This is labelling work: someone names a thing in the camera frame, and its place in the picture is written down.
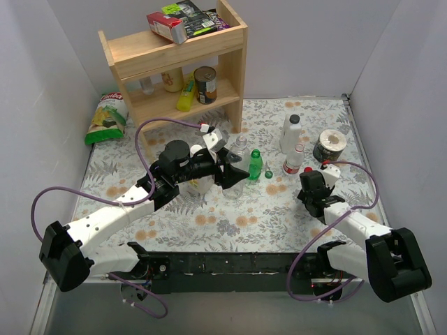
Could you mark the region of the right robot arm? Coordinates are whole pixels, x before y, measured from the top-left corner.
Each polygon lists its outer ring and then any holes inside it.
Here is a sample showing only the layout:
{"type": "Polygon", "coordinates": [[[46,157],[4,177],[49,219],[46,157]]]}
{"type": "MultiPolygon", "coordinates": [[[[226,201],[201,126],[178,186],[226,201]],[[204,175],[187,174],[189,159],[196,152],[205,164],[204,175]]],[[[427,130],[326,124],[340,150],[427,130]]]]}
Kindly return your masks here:
{"type": "Polygon", "coordinates": [[[356,243],[328,242],[317,248],[317,272],[332,277],[339,270],[369,283],[384,302],[393,302],[432,286],[432,277],[416,237],[407,228],[392,229],[369,219],[332,191],[340,170],[328,165],[300,174],[298,199],[311,216],[356,243]]]}

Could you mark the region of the clear bottle red label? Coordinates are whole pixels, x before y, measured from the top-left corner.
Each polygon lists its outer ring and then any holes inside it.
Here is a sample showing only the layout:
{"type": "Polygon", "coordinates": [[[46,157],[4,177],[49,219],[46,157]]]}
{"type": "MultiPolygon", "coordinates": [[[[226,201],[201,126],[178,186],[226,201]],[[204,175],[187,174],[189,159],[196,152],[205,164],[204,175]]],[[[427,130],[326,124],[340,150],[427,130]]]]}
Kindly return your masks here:
{"type": "Polygon", "coordinates": [[[297,174],[303,161],[305,146],[302,143],[298,143],[290,150],[283,163],[283,171],[287,175],[297,174]]]}

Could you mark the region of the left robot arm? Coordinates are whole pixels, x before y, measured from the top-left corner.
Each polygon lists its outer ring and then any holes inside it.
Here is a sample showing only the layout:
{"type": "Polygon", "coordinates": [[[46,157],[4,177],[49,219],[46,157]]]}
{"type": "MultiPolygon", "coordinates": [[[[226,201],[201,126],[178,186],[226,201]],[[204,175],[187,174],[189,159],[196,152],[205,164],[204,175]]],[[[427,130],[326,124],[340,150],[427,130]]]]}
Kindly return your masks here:
{"type": "Polygon", "coordinates": [[[211,177],[217,186],[230,188],[249,176],[246,167],[229,160],[229,151],[211,153],[199,147],[192,153],[182,140],[169,142],[152,163],[151,176],[139,179],[113,206],[106,206],[78,221],[47,226],[39,259],[62,292],[90,276],[116,273],[142,279],[155,274],[152,257],[136,242],[100,248],[100,244],[132,222],[149,216],[179,195],[179,184],[211,177]]]}

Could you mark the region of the green plastic bottle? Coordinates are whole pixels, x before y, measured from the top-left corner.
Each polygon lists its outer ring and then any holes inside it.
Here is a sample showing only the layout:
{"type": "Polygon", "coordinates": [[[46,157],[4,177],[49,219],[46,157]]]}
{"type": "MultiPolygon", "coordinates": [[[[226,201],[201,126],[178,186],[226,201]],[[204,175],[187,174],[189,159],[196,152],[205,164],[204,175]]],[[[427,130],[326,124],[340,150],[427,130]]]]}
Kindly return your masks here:
{"type": "Polygon", "coordinates": [[[254,149],[250,155],[249,163],[249,180],[257,180],[263,168],[263,159],[261,152],[258,149],[254,149]]]}

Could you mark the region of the clear bottle blue white cap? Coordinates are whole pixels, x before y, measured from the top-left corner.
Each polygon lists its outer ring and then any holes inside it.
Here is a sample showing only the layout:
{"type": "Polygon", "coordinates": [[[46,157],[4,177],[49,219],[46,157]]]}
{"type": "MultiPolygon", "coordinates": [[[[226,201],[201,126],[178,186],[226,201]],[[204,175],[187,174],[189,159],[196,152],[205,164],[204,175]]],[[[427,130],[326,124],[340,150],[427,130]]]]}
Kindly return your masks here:
{"type": "MultiPolygon", "coordinates": [[[[230,146],[229,153],[235,153],[242,157],[242,161],[236,164],[231,164],[235,168],[249,171],[250,151],[247,146],[247,139],[243,135],[239,135],[234,143],[230,146]]],[[[245,180],[240,181],[232,188],[223,190],[223,195],[228,199],[237,199],[242,195],[245,180]]]]}

